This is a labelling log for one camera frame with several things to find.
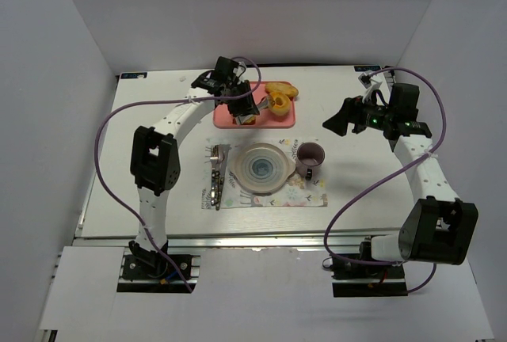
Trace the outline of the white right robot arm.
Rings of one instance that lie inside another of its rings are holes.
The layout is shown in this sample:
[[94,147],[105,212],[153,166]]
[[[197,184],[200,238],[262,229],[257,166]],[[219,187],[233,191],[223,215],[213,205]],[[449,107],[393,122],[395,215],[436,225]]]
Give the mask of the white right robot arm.
[[406,261],[460,265],[478,221],[478,209],[462,201],[448,183],[435,155],[437,145],[426,123],[417,121],[419,88],[395,83],[387,104],[378,104],[376,88],[346,98],[323,127],[344,136],[379,130],[402,164],[414,207],[396,234],[372,237],[361,265],[387,266]]

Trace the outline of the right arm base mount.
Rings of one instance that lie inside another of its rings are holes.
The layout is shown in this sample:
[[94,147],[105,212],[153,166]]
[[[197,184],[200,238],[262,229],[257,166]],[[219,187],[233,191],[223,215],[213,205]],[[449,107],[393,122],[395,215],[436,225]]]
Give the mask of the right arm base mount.
[[335,298],[394,298],[408,295],[404,268],[401,265],[368,265],[356,261],[372,262],[372,235],[345,244],[339,238],[330,237],[328,247],[338,259],[329,254],[322,261],[322,268],[331,275]]

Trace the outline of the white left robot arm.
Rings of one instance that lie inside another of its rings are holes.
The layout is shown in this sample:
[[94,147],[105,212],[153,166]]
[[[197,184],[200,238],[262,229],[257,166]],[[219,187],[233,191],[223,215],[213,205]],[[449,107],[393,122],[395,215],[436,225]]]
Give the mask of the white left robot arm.
[[215,67],[200,74],[180,104],[150,127],[136,129],[132,145],[131,174],[139,194],[139,232],[132,247],[149,253],[166,250],[166,205],[181,173],[178,148],[189,132],[219,105],[240,125],[260,113],[252,86],[244,79],[243,57],[220,56]]

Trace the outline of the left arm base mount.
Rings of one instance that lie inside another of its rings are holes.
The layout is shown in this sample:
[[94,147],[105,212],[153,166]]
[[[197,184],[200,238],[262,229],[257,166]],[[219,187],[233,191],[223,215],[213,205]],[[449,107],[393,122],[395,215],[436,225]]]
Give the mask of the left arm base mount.
[[200,256],[169,254],[175,268],[157,251],[145,250],[136,241],[128,243],[116,291],[138,294],[190,294],[199,275]]

